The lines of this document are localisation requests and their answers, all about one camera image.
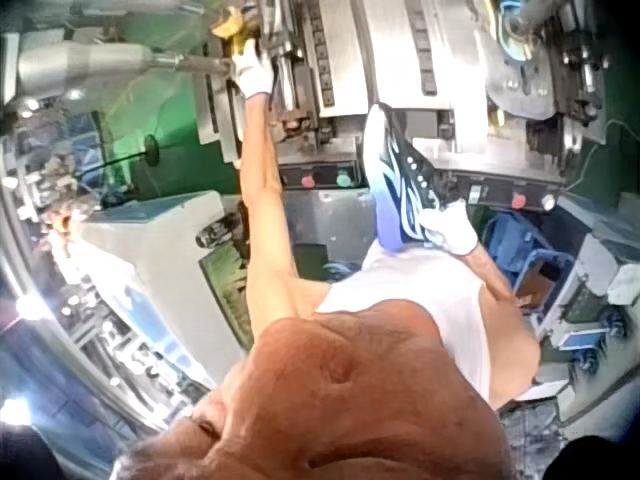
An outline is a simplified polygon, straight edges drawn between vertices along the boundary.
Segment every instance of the white glove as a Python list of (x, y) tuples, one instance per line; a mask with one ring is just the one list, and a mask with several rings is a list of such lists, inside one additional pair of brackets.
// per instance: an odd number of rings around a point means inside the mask
[(244, 54), (234, 55), (235, 81), (242, 90), (245, 98), (251, 98), (258, 93), (271, 95), (273, 91), (273, 67), (266, 53), (258, 59), (256, 41), (249, 39), (244, 44)]
[(425, 209), (418, 221), (429, 231), (433, 243), (452, 255), (468, 255), (478, 245), (478, 234), (469, 221), (464, 200), (453, 202), (444, 210)]

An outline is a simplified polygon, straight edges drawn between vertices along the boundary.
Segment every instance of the cable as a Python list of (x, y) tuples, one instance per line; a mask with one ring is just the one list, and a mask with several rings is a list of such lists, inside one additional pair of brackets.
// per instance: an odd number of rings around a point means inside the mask
[[(619, 127), (624, 128), (635, 139), (636, 142), (640, 143), (640, 135), (634, 132), (633, 130), (631, 130), (631, 127), (629, 127), (629, 125), (627, 125), (622, 120), (617, 120), (617, 119), (609, 120), (607, 122), (607, 126), (605, 127), (605, 136), (609, 132), (609, 127), (611, 127), (611, 125), (618, 125)], [(578, 185), (580, 185), (582, 182), (584, 182), (585, 176), (587, 174), (587, 170), (589, 169), (589, 164), (591, 163), (591, 159), (593, 158), (593, 155), (596, 153), (596, 151), (600, 147), (602, 147), (602, 145), (600, 145), (599, 143), (596, 143), (591, 148), (591, 150), (587, 154), (587, 158), (584, 161), (584, 165), (582, 166), (582, 171), (580, 172), (580, 178), (575, 183), (571, 184), (566, 188), (567, 192), (570, 192), (571, 190), (576, 188)]]

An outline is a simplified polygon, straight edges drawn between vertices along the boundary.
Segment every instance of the black and blue shoe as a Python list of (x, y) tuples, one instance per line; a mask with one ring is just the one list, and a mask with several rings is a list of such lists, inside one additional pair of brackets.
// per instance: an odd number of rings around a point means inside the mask
[(405, 139), (388, 105), (371, 108), (362, 154), (376, 201), (380, 245), (398, 252), (410, 244), (431, 244), (434, 233), (424, 229), (418, 217), (424, 209), (444, 206), (444, 194), (436, 192), (435, 168)]

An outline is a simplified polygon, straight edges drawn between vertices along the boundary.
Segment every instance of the red button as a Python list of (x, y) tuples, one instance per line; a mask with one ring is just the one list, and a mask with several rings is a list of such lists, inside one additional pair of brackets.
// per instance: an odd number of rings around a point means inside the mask
[(302, 177), (302, 186), (304, 188), (313, 188), (316, 186), (316, 182), (313, 179), (313, 175), (306, 175)]
[(511, 208), (514, 210), (520, 210), (527, 204), (527, 197), (522, 193), (514, 193), (513, 200), (511, 200)]

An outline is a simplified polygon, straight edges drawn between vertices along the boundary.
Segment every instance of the blue sneaker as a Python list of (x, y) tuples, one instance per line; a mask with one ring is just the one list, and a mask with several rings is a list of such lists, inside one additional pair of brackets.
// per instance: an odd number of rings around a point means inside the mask
[(446, 193), (436, 193), (435, 168), (404, 138), (388, 105), (371, 108), (362, 153), (376, 200), (380, 245), (392, 252), (409, 244), (430, 245), (433, 234), (419, 224), (418, 217), (424, 209), (444, 206)]

